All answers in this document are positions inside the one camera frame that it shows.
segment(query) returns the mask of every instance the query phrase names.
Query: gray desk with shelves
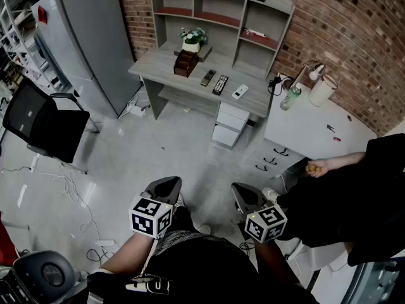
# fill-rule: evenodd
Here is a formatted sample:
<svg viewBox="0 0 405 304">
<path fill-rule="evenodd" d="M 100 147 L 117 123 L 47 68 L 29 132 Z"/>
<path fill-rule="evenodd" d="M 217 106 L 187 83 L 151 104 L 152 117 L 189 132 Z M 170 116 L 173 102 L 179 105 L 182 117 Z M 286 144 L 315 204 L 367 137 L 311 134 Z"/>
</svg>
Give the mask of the gray desk with shelves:
<svg viewBox="0 0 405 304">
<path fill-rule="evenodd" d="M 216 126 L 222 125 L 233 132 L 222 130 L 217 134 L 219 129 L 215 127 L 213 140 L 232 148 L 249 117 L 267 116 L 270 71 L 294 5 L 289 0 L 263 3 L 255 0 L 152 0 L 152 4 L 157 46 L 142 56 L 129 72 L 144 79 L 156 119 L 168 100 L 212 116 L 221 114 Z M 177 58 L 174 50 L 181 43 L 178 34 L 182 27 L 203 28 L 207 44 L 212 46 L 212 52 L 204 62 L 197 64 L 189 78 L 173 73 Z M 267 38 L 246 35 L 245 27 L 263 32 Z M 216 70 L 216 74 L 204 87 L 200 83 L 210 69 Z M 222 94 L 217 96 L 212 90 L 221 75 L 229 80 Z M 232 93 L 242 84 L 249 90 L 236 100 Z M 226 116 L 230 116 L 226 123 L 218 121 Z M 215 140 L 228 133 L 223 140 Z"/>
</svg>

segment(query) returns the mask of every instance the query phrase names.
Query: red chair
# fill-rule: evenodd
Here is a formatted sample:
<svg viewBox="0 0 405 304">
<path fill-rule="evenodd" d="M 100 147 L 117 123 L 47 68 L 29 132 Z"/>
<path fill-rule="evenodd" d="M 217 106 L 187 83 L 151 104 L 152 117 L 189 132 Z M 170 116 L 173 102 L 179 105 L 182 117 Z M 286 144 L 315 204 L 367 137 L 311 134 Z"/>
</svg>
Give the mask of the red chair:
<svg viewBox="0 0 405 304">
<path fill-rule="evenodd" d="M 15 246 L 11 241 L 6 228 L 1 222 L 0 212 L 0 265 L 12 267 L 15 260 L 18 259 Z"/>
</svg>

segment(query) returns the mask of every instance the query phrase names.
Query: potted plant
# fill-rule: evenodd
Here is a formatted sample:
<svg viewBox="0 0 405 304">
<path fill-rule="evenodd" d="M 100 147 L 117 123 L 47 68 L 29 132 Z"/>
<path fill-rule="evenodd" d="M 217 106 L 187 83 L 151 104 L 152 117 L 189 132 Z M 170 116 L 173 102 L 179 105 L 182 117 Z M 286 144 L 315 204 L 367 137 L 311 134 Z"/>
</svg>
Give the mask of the potted plant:
<svg viewBox="0 0 405 304">
<path fill-rule="evenodd" d="M 183 39 L 183 49 L 195 53 L 200 51 L 201 45 L 207 40 L 205 31 L 199 27 L 196 30 L 182 27 L 180 37 Z"/>
</svg>

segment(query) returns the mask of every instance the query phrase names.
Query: mesh backrest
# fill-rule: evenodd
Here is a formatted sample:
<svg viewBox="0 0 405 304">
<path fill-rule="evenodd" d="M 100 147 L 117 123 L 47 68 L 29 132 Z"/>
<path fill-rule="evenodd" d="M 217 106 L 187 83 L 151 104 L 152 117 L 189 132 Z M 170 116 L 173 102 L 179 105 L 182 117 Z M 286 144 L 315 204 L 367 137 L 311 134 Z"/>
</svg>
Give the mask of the mesh backrest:
<svg viewBox="0 0 405 304">
<path fill-rule="evenodd" d="M 3 126 L 29 144 L 39 146 L 40 132 L 43 132 L 55 110 L 57 107 L 52 97 L 42 92 L 31 80 L 24 79 L 10 101 Z"/>
</svg>

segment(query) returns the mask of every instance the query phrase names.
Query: gray refrigerator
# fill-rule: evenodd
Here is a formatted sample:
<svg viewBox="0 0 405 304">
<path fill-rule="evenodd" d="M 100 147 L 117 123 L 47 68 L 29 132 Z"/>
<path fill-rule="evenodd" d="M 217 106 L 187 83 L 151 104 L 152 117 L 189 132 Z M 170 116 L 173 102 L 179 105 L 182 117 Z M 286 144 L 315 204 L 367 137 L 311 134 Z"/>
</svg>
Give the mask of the gray refrigerator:
<svg viewBox="0 0 405 304">
<path fill-rule="evenodd" d="M 39 6 L 46 23 L 38 21 Z M 40 0 L 32 7 L 54 59 L 87 106 L 117 118 L 140 86 L 119 0 Z"/>
</svg>

